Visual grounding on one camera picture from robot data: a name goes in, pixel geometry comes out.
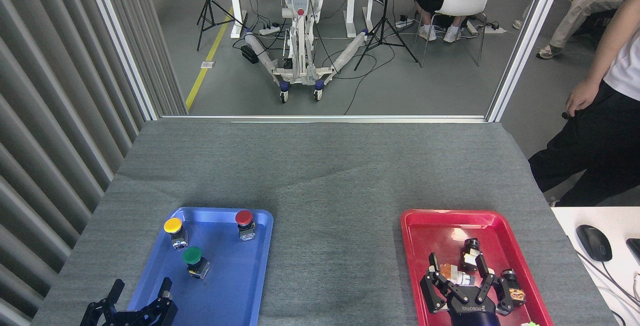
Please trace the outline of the person's hand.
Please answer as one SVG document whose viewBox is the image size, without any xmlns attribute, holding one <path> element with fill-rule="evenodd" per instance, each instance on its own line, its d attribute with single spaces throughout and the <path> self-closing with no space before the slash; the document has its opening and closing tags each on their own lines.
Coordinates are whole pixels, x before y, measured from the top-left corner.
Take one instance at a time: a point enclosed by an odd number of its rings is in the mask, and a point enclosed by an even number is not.
<svg viewBox="0 0 640 326">
<path fill-rule="evenodd" d="M 569 117 L 575 116 L 576 111 L 580 111 L 590 106 L 594 102 L 600 88 L 598 80 L 583 80 L 579 82 L 569 94 L 565 108 Z"/>
</svg>

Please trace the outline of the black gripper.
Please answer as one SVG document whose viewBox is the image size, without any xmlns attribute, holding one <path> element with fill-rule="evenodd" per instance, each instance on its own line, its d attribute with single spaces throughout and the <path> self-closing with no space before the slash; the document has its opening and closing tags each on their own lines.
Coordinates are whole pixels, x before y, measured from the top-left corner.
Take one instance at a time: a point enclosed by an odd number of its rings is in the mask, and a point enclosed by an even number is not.
<svg viewBox="0 0 640 326">
<path fill-rule="evenodd" d="M 498 316 L 508 315 L 514 310 L 514 301 L 505 278 L 498 277 L 489 271 L 484 255 L 475 258 L 477 270 L 482 278 L 480 291 L 475 296 L 475 302 L 468 303 L 468 296 L 442 275 L 435 252 L 429 255 L 429 268 L 423 277 L 422 292 L 427 309 L 430 313 L 436 313 L 445 305 L 445 300 L 456 298 L 462 303 L 448 302 L 448 314 L 451 325 L 498 325 Z M 494 288 L 498 303 L 484 302 L 488 299 L 490 287 Z"/>
<path fill-rule="evenodd" d="M 162 284 L 155 298 L 147 306 L 133 311 L 131 315 L 118 315 L 115 308 L 125 283 L 116 279 L 107 296 L 100 301 L 87 305 L 80 325 L 98 325 L 101 317 L 102 325 L 172 325 L 178 306 L 170 298 L 173 282 L 169 277 L 163 278 Z"/>
</svg>

